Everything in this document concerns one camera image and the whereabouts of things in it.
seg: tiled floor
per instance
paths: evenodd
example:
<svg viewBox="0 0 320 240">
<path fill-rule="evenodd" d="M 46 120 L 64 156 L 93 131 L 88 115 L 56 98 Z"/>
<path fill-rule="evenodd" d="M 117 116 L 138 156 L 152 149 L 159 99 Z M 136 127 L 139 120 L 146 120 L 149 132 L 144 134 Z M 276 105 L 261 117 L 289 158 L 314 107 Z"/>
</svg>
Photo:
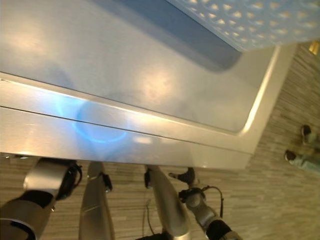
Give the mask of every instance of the tiled floor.
<svg viewBox="0 0 320 240">
<path fill-rule="evenodd" d="M 242 171 L 197 169 L 201 182 L 219 186 L 224 194 L 224 220 L 246 240 L 316 240 L 320 239 L 320 176 L 296 169 L 284 161 L 289 148 L 299 153 L 314 150 L 301 145 L 300 126 L 309 124 L 320 132 L 320 62 L 302 46 L 263 136 L 249 165 Z M 25 174 L 35 159 L 1 159 L 0 204 L 22 193 Z M 84 172 L 88 162 L 81 162 Z M 144 189 L 144 166 L 106 163 L 114 191 L 108 202 L 116 239 L 133 240 L 143 234 L 143 211 L 150 204 L 151 225 L 156 232 L 161 225 L 150 189 Z M 162 167 L 165 173 L 183 172 L 180 167 Z M 185 186 L 172 181 L 179 191 Z M 79 210 L 86 181 L 73 195 L 56 204 L 42 240 L 78 239 Z M 208 191 L 207 201 L 218 208 L 219 196 Z M 192 239 L 205 235 L 192 215 Z M 144 233 L 150 235 L 145 221 Z"/>
</svg>

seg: light blue clothing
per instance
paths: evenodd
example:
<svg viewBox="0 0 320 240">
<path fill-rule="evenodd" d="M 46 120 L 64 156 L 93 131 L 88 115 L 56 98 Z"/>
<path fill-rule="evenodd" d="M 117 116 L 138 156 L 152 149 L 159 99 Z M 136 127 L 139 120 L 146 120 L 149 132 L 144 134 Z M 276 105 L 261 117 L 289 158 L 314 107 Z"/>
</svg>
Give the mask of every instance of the light blue clothing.
<svg viewBox="0 0 320 240">
<path fill-rule="evenodd" d="M 289 161 L 292 165 L 310 172 L 320 174 L 320 158 L 311 155 L 297 155 L 292 161 Z"/>
<path fill-rule="evenodd" d="M 320 135 L 312 132 L 306 136 L 305 141 L 315 149 L 320 150 Z"/>
</svg>

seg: person's foot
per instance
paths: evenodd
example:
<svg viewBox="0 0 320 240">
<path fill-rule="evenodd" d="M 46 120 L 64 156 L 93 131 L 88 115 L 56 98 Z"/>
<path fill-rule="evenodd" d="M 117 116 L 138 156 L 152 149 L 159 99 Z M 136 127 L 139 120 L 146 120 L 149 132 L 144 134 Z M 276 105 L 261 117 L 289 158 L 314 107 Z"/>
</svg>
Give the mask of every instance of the person's foot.
<svg viewBox="0 0 320 240">
<path fill-rule="evenodd" d="M 287 161 L 295 160 L 296 157 L 297 155 L 293 151 L 286 150 L 284 153 L 284 159 Z"/>
<path fill-rule="evenodd" d="M 309 125 L 303 125 L 301 127 L 302 143 L 308 144 L 308 135 L 311 134 L 311 128 Z"/>
</svg>

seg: perforated metal panel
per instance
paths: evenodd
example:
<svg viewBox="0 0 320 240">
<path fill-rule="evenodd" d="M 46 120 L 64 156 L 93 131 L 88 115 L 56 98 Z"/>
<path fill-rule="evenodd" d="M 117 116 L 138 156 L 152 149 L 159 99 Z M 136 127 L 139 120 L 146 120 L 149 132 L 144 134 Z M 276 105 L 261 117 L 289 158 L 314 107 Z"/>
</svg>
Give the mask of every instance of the perforated metal panel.
<svg viewBox="0 0 320 240">
<path fill-rule="evenodd" d="M 167 0 L 239 51 L 320 37 L 320 0 Z"/>
</svg>

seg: wire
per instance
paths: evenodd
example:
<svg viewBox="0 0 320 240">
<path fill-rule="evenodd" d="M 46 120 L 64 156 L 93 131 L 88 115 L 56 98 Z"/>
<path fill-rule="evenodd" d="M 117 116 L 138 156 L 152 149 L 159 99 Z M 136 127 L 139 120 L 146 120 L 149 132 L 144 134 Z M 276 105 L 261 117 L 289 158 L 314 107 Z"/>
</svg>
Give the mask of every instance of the wire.
<svg viewBox="0 0 320 240">
<path fill-rule="evenodd" d="M 75 169 L 79 172 L 79 179 L 78 179 L 78 182 L 73 185 L 73 189 L 78 187 L 79 183 L 82 180 L 82 170 L 81 170 L 82 166 L 81 165 L 77 165 L 77 164 L 75 164 L 74 166 L 75 166 Z"/>
<path fill-rule="evenodd" d="M 204 188 L 201 189 L 202 192 L 208 190 L 208 189 L 216 189 L 219 191 L 220 193 L 220 218 L 223 217 L 224 215 L 224 197 L 222 195 L 222 192 L 220 191 L 220 189 L 216 186 L 205 186 Z"/>
<path fill-rule="evenodd" d="M 151 223 L 150 223 L 150 215 L 149 215 L 149 204 L 151 202 L 151 199 L 149 199 L 148 201 L 146 201 L 146 204 L 145 204 L 145 208 L 146 208 L 146 219 L 148 221 L 148 225 L 149 225 L 149 228 L 150 228 L 150 231 L 152 232 L 152 234 L 154 235 L 155 232 L 154 230 L 152 229 L 151 227 Z"/>
</svg>

